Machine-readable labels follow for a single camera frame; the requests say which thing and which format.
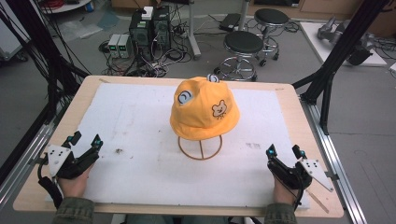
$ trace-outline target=hand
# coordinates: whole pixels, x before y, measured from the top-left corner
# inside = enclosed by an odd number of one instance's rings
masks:
[[[274,176],[274,203],[287,203],[294,205],[297,189],[288,190],[283,184]]]
[[[89,173],[93,164],[88,167],[84,173],[74,179],[63,179],[59,178],[58,183],[61,187],[64,197],[82,198],[87,188],[87,179],[89,178]]]

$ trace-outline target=sleeve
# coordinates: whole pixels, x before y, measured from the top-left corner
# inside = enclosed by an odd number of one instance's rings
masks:
[[[297,224],[293,206],[286,203],[268,205],[264,224]]]
[[[52,224],[91,224],[93,201],[83,198],[64,198]]]

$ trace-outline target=white board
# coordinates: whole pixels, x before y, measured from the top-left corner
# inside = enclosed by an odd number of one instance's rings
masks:
[[[79,157],[98,133],[104,144],[85,197],[97,203],[264,207],[274,179],[265,150],[296,159],[274,91],[233,90],[241,117],[222,136],[219,154],[207,161],[186,157],[169,124],[177,87],[101,84],[72,147]],[[216,145],[217,138],[204,141]],[[303,208],[309,207],[304,199]]]
[[[303,31],[305,36],[309,39],[309,42],[314,49],[315,53],[320,58],[320,61],[324,63],[327,57],[329,57],[330,52],[334,45],[329,42],[327,39],[318,39],[318,29],[322,27],[325,23],[314,23],[314,22],[300,22],[301,26],[303,27]],[[384,66],[387,63],[375,52],[375,50],[370,50],[373,55],[367,58],[363,63],[359,66]],[[343,65],[351,65],[348,62],[344,62]]]

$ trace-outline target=black pole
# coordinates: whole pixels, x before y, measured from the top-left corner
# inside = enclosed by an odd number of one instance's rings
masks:
[[[353,52],[356,44],[387,2],[388,0],[363,1],[359,10],[356,12],[348,27],[335,44],[332,52],[330,52],[329,57],[319,70],[313,75],[292,84],[293,87],[297,89],[311,82],[308,90],[301,95],[301,99],[312,105],[316,104],[318,97],[324,91],[322,108],[320,111],[320,127],[326,134],[329,134],[327,124],[332,92],[332,80],[344,60]]]

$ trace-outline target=wire hat stand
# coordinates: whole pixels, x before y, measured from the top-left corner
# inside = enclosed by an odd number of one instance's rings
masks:
[[[212,146],[209,146],[209,147],[203,146],[203,141],[210,141],[211,143],[213,143],[214,140],[215,139],[212,138],[210,140],[191,141],[191,140],[181,138],[180,136],[177,139],[178,147],[180,148],[181,152],[183,152],[183,154],[186,155],[188,158],[197,160],[197,161],[209,160],[209,159],[215,157],[216,155],[218,155],[218,153],[220,152],[221,147],[222,147],[221,135],[219,135],[219,140],[217,142],[217,145],[219,145],[219,147],[215,148]]]

